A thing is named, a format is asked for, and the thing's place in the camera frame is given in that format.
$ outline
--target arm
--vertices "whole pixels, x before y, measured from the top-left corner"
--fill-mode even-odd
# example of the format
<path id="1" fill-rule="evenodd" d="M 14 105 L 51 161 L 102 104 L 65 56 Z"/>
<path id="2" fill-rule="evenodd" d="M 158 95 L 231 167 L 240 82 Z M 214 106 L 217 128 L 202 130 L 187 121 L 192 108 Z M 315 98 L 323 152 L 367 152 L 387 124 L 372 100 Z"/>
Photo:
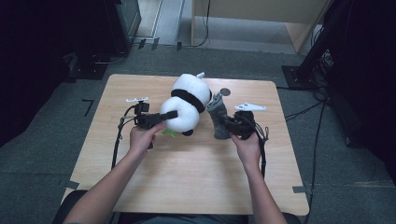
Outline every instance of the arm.
<path id="1" fill-rule="evenodd" d="M 133 127 L 126 156 L 74 205 L 64 223 L 105 223 L 140 162 L 146 157 L 160 123 L 150 130 Z"/>
<path id="2" fill-rule="evenodd" d="M 253 134 L 247 140 L 241 140 L 237 136 L 231 136 L 236 145 L 239 159 L 244 165 L 250 188 L 251 201 L 253 203 L 254 223 L 285 223 L 283 214 L 265 184 L 262 172 L 259 168 L 260 148 L 259 138 Z"/>

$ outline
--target panda plush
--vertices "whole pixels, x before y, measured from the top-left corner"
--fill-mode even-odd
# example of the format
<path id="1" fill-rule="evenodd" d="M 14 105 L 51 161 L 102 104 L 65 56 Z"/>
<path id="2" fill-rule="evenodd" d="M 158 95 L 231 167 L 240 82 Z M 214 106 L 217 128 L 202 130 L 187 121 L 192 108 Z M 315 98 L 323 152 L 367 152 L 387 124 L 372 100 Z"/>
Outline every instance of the panda plush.
<path id="1" fill-rule="evenodd" d="M 205 73 L 197 76 L 181 75 L 174 83 L 171 98 L 163 102 L 161 114 L 177 110 L 177 118 L 165 121 L 165 126 L 177 133 L 190 136 L 198 124 L 200 113 L 205 111 L 206 105 L 212 98 L 212 92 L 203 81 Z"/>

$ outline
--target hand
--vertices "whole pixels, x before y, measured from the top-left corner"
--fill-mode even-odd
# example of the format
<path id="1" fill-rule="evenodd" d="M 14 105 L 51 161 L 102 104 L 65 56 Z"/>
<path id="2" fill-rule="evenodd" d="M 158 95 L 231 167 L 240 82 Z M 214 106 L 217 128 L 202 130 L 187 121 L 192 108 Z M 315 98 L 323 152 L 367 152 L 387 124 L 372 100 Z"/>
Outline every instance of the hand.
<path id="1" fill-rule="evenodd" d="M 259 169 L 261 152 L 257 134 L 253 133 L 247 140 L 242 140 L 231 133 L 231 139 L 236 145 L 239 159 L 245 169 L 250 167 Z"/>
<path id="2" fill-rule="evenodd" d="M 151 129 L 144 130 L 137 126 L 133 127 L 130 133 L 130 147 L 128 154 L 136 155 L 139 159 L 143 159 L 148 154 L 149 144 L 154 144 L 156 135 L 165 127 L 163 122 L 155 125 Z"/>

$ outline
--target green object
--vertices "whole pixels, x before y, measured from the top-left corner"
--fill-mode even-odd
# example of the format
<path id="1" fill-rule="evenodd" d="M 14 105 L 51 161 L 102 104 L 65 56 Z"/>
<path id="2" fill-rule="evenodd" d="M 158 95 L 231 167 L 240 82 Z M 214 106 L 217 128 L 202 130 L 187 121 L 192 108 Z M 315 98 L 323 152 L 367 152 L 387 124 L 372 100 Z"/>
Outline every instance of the green object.
<path id="1" fill-rule="evenodd" d="M 165 129 L 165 130 L 163 130 L 163 134 L 165 134 L 165 135 L 171 135 L 172 137 L 176 137 L 176 132 L 175 131 L 173 131 L 173 130 L 170 130 L 170 129 Z"/>

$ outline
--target forearm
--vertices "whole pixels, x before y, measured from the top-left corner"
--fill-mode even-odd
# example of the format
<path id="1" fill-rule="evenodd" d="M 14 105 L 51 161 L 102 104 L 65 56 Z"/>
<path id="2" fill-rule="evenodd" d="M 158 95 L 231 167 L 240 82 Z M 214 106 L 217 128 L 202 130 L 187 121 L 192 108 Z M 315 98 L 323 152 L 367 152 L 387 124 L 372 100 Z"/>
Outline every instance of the forearm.
<path id="1" fill-rule="evenodd" d="M 253 203 L 254 221 L 260 223 L 285 223 L 281 211 L 276 205 L 259 166 L 245 167 Z"/>
<path id="2" fill-rule="evenodd" d="M 105 223 L 142 159 L 127 154 L 75 204 L 64 223 Z"/>

